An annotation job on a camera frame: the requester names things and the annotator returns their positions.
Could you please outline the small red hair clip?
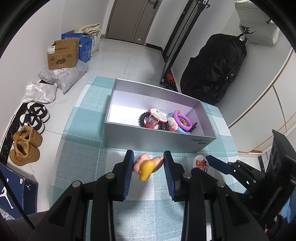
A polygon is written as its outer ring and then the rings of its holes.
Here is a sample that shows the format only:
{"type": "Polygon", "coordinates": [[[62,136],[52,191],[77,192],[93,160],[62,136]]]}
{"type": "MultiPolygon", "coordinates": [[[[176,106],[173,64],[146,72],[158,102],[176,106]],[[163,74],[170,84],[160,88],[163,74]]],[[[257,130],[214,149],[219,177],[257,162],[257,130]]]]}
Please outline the small red hair clip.
{"type": "Polygon", "coordinates": [[[148,117],[147,121],[145,122],[145,127],[154,129],[158,123],[159,123],[159,117],[157,115],[151,114],[148,117]]]}

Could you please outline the grey brown door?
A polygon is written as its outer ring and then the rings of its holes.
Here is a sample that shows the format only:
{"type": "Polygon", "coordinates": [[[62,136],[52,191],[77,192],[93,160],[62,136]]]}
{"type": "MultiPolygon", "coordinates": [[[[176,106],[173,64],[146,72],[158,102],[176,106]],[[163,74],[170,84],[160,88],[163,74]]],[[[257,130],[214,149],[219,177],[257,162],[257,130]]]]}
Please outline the grey brown door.
{"type": "Polygon", "coordinates": [[[144,45],[160,5],[157,0],[115,1],[105,37],[144,45]]]}

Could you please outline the black white sneakers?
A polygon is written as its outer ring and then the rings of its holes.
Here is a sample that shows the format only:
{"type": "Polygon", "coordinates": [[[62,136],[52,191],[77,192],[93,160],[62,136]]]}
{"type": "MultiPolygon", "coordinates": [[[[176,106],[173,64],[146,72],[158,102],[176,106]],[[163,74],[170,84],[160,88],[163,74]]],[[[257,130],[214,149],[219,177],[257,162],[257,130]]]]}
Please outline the black white sneakers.
{"type": "Polygon", "coordinates": [[[41,103],[29,102],[27,110],[19,118],[21,127],[29,126],[42,134],[45,130],[45,123],[50,119],[48,109],[41,103]]]}

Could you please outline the black folded stand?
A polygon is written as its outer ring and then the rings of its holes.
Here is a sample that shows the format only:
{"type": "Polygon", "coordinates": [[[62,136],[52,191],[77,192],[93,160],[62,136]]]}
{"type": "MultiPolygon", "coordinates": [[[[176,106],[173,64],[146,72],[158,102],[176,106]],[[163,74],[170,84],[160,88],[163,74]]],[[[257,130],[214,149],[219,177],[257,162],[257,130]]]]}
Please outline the black folded stand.
{"type": "Polygon", "coordinates": [[[171,71],[171,67],[197,19],[203,10],[209,7],[209,0],[190,0],[186,3],[163,51],[165,66],[160,79],[160,84],[164,83],[166,75],[171,71]]]}

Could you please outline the silver plastic parcel bag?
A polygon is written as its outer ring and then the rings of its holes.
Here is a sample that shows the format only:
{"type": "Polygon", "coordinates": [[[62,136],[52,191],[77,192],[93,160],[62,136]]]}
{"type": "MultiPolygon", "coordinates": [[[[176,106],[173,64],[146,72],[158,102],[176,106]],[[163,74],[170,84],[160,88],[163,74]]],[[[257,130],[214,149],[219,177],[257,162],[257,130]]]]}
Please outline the silver plastic parcel bag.
{"type": "Polygon", "coordinates": [[[23,103],[52,103],[56,99],[57,86],[41,82],[32,82],[26,86],[23,103]]]}

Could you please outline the white Nike bag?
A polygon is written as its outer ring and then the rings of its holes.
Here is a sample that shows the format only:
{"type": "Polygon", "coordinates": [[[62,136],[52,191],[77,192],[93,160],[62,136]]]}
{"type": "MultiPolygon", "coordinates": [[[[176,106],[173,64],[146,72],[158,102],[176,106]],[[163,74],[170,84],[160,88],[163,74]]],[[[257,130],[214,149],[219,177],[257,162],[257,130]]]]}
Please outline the white Nike bag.
{"type": "Polygon", "coordinates": [[[241,33],[250,42],[274,46],[280,33],[274,21],[251,1],[234,1],[234,4],[241,33]]]}

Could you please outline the grey plastic parcel bag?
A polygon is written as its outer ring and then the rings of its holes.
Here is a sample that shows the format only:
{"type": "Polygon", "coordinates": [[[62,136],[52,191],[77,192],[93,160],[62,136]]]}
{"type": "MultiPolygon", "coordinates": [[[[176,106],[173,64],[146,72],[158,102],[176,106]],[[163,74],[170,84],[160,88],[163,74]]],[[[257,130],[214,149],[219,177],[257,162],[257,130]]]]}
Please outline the grey plastic parcel bag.
{"type": "Polygon", "coordinates": [[[56,84],[63,94],[66,94],[88,71],[88,66],[88,63],[78,60],[75,67],[54,70],[42,69],[38,77],[47,84],[56,84]]]}

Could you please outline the red-rimmed round pin badge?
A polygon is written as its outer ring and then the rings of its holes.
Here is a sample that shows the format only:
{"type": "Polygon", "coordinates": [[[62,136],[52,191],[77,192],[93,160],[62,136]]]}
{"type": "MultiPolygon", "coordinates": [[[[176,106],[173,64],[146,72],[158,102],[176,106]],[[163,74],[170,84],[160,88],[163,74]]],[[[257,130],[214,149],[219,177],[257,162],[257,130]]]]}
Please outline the red-rimmed round pin badge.
{"type": "Polygon", "coordinates": [[[159,109],[151,108],[151,109],[149,109],[149,113],[157,116],[159,119],[159,122],[166,123],[168,121],[167,115],[165,113],[163,113],[162,111],[160,111],[159,109]]]}

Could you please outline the brown cardboard box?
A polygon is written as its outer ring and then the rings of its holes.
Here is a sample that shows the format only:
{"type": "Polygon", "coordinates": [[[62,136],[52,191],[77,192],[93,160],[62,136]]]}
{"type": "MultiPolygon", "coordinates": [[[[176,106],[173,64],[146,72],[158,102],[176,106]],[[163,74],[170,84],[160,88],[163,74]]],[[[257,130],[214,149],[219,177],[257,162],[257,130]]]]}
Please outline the brown cardboard box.
{"type": "Polygon", "coordinates": [[[79,39],[57,40],[47,48],[48,68],[50,70],[75,67],[78,62],[79,39]]]}

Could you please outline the silver cardboard box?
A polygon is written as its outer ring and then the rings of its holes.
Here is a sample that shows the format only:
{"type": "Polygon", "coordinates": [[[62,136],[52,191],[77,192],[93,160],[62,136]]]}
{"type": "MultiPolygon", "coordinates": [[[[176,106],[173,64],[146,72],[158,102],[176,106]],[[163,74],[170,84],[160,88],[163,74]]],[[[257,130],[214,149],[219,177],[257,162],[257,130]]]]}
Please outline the silver cardboard box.
{"type": "Polygon", "coordinates": [[[201,101],[149,84],[115,80],[104,122],[106,147],[197,153],[215,139],[201,101]]]}

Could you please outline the navy Jordan shoe box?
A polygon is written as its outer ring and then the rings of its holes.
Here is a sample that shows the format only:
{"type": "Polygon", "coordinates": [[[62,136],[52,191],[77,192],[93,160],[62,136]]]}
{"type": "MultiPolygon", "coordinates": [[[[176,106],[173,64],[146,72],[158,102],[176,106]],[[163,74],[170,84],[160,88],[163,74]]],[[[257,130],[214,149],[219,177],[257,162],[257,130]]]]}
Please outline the navy Jordan shoe box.
{"type": "Polygon", "coordinates": [[[11,192],[9,192],[4,186],[3,181],[1,181],[1,209],[11,218],[16,219],[21,217],[16,202],[11,197],[12,193],[25,214],[36,213],[38,183],[16,173],[3,164],[1,164],[1,173],[11,189],[11,192]]]}

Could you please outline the blue cardboard box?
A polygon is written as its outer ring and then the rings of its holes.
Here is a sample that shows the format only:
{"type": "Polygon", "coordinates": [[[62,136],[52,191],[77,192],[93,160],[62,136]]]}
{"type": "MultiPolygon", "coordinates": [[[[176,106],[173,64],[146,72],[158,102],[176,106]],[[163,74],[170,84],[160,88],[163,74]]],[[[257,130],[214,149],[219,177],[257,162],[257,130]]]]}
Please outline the blue cardboard box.
{"type": "Polygon", "coordinates": [[[82,33],[68,32],[61,35],[61,39],[79,39],[79,60],[87,63],[91,58],[92,39],[86,37],[82,33]]]}

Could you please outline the white round China badge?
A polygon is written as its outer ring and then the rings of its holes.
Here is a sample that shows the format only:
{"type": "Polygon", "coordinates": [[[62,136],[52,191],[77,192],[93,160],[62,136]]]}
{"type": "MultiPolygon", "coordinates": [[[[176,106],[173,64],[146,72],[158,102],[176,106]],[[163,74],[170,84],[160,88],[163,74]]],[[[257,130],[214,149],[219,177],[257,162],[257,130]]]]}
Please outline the white round China badge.
{"type": "Polygon", "coordinates": [[[197,155],[193,161],[193,168],[199,168],[203,172],[210,174],[211,167],[207,161],[207,159],[202,155],[197,155]]]}

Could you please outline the white cloth bag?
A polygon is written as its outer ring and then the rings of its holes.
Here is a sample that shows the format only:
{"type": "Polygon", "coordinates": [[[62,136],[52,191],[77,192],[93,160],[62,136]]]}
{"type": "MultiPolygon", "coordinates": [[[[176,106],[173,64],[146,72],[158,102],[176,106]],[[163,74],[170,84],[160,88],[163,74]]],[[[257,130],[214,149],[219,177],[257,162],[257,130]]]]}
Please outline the white cloth bag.
{"type": "Polygon", "coordinates": [[[85,37],[92,39],[91,57],[94,57],[99,52],[99,45],[101,40],[101,24],[90,24],[81,27],[76,33],[81,33],[85,37]]]}

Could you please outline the teal plaid tablecloth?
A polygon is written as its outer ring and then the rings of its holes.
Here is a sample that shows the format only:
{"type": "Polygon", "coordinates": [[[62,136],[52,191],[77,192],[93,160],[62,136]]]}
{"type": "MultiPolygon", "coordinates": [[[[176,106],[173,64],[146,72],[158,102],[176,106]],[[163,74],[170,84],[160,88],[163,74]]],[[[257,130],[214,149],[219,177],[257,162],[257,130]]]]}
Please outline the teal plaid tablecloth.
{"type": "MultiPolygon", "coordinates": [[[[74,105],[57,151],[52,184],[56,201],[76,180],[88,183],[112,171],[132,150],[161,156],[169,150],[176,163],[191,171],[198,155],[234,162],[238,152],[215,106],[150,84],[94,76],[74,105]],[[180,110],[197,128],[191,135],[141,128],[138,118],[151,108],[164,114],[180,110]]],[[[169,196],[164,169],[142,182],[132,175],[126,200],[115,202],[117,240],[180,240],[184,203],[169,196]]]]}

